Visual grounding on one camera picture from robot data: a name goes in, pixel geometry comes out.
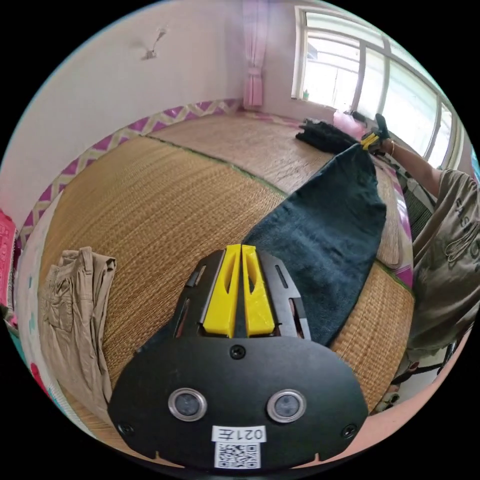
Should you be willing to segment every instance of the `screw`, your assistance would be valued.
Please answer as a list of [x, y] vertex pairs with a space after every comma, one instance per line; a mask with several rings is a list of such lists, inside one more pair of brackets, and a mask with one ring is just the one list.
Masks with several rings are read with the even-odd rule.
[[131, 437], [134, 434], [134, 428], [128, 423], [119, 423], [117, 427], [119, 432], [125, 437]]
[[234, 345], [231, 349], [230, 349], [230, 356], [234, 359], [234, 360], [241, 360], [245, 354], [247, 353], [247, 351], [245, 350], [245, 348], [241, 345]]
[[341, 431], [341, 436], [344, 439], [351, 439], [355, 435], [355, 433], [357, 433], [357, 426], [351, 423]]

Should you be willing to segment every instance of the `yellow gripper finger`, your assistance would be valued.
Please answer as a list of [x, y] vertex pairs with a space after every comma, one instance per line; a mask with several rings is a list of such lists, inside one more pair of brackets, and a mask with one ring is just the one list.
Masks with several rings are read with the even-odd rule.
[[377, 135], [371, 133], [367, 138], [363, 139], [360, 144], [364, 150], [368, 150], [370, 145], [374, 144], [378, 139], [379, 137]]
[[[275, 329], [275, 322], [257, 251], [251, 245], [242, 245], [241, 248], [246, 333], [248, 337], [269, 335]], [[252, 292], [249, 280], [253, 284]]]
[[241, 253], [240, 244], [228, 245], [226, 248], [203, 321], [203, 328], [208, 334], [222, 335], [229, 339], [234, 336]]

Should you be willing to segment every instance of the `label sticker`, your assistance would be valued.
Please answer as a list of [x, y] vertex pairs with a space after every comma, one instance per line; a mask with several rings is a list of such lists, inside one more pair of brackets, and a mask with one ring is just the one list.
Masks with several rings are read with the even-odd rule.
[[265, 426], [216, 426], [211, 429], [211, 441], [224, 444], [262, 444], [267, 441]]
[[259, 469], [260, 443], [215, 443], [215, 468], [230, 470]]
[[211, 429], [215, 442], [216, 469], [245, 470], [261, 467], [260, 449], [267, 441], [264, 425], [216, 426]]

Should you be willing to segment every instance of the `window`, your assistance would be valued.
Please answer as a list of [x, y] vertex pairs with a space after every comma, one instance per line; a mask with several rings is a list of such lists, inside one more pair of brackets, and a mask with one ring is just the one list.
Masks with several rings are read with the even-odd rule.
[[297, 98], [369, 119], [385, 116], [390, 131], [432, 166], [449, 161], [456, 134], [453, 108], [432, 76], [397, 42], [347, 12], [298, 7]]
[[393, 61], [382, 115], [397, 137], [425, 156], [436, 125], [437, 95]]
[[448, 110], [448, 108], [445, 105], [442, 104], [441, 116], [440, 116], [440, 128], [438, 130], [438, 134], [436, 135], [430, 157], [428, 158], [428, 163], [433, 168], [436, 169], [443, 164], [445, 159], [445, 154], [449, 149], [451, 135], [452, 135], [452, 112]]
[[349, 110], [359, 76], [359, 46], [338, 43], [321, 35], [309, 35], [307, 45], [303, 89], [308, 91], [309, 100]]
[[473, 167], [473, 174], [476, 177], [476, 181], [480, 184], [480, 163], [473, 147], [471, 148], [471, 166]]
[[374, 119], [375, 114], [379, 112], [384, 87], [384, 77], [384, 57], [375, 50], [367, 48], [365, 51], [363, 86], [356, 109], [368, 119]]

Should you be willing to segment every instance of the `pink curtain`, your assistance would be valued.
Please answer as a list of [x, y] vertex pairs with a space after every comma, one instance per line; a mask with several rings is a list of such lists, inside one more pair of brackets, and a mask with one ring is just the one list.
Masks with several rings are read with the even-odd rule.
[[269, 21], [269, 0], [243, 0], [243, 30], [247, 72], [243, 92], [245, 108], [263, 104], [262, 67]]

